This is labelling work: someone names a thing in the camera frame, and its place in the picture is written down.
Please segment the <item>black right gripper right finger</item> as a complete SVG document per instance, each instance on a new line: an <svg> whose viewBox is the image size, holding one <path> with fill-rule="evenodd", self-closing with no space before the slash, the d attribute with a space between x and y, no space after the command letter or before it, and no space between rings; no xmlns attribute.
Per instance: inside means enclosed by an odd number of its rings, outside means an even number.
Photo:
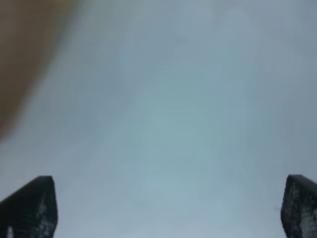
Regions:
<svg viewBox="0 0 317 238"><path fill-rule="evenodd" d="M280 219L287 238L317 238L317 183L303 175L289 175Z"/></svg>

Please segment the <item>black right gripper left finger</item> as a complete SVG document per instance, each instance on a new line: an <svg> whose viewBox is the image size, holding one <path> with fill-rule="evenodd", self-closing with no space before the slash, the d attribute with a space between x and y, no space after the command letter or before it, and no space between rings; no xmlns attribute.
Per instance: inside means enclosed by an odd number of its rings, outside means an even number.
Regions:
<svg viewBox="0 0 317 238"><path fill-rule="evenodd" d="M53 238L57 223L52 176L38 176L0 202L2 238Z"/></svg>

